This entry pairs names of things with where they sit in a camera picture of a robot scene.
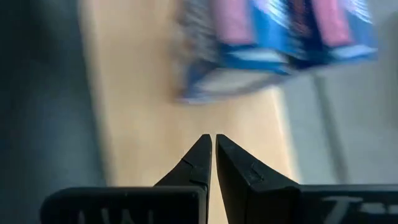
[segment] gray floor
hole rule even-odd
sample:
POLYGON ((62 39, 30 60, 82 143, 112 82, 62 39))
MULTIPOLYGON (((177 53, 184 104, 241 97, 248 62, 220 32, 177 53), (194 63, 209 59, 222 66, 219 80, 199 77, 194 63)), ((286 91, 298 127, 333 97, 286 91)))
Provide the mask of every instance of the gray floor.
POLYGON ((379 60, 314 70, 283 87, 304 183, 398 183, 398 2, 368 2, 379 60))
POLYGON ((0 3, 0 220, 39 223, 46 195, 104 186, 76 1, 0 3))

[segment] wooden surface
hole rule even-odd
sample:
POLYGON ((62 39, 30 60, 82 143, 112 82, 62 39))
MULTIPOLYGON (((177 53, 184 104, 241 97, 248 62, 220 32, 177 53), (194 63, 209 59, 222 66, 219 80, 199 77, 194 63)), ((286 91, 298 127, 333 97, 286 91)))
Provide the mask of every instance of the wooden surface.
MULTIPOLYGON (((82 0, 86 57, 109 183, 153 185, 203 133, 213 137, 224 133, 269 166, 292 176, 278 89, 210 105, 175 102, 169 30, 176 3, 82 0)), ((215 171, 210 224, 226 223, 215 171)))

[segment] wooden table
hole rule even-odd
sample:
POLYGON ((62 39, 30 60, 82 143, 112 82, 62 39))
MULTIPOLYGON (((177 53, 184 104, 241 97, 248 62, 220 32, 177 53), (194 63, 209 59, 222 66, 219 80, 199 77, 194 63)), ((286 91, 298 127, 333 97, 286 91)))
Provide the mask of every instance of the wooden table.
MULTIPOLYGON (((153 185, 203 133, 226 134, 292 177, 289 136, 277 88, 209 105, 175 102, 169 57, 175 7, 176 1, 169 0, 81 2, 109 183, 153 185)), ((226 223, 215 170, 211 175, 211 224, 226 223)))

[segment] pink label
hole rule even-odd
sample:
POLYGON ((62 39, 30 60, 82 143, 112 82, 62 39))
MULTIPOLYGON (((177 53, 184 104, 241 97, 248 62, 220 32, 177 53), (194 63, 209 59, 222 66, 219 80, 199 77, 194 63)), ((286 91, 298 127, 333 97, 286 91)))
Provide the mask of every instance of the pink label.
POLYGON ((214 0, 216 32, 226 44, 252 44, 248 0, 214 0))
POLYGON ((352 43, 348 21, 340 0, 312 0, 312 4, 325 45, 338 47, 352 43))

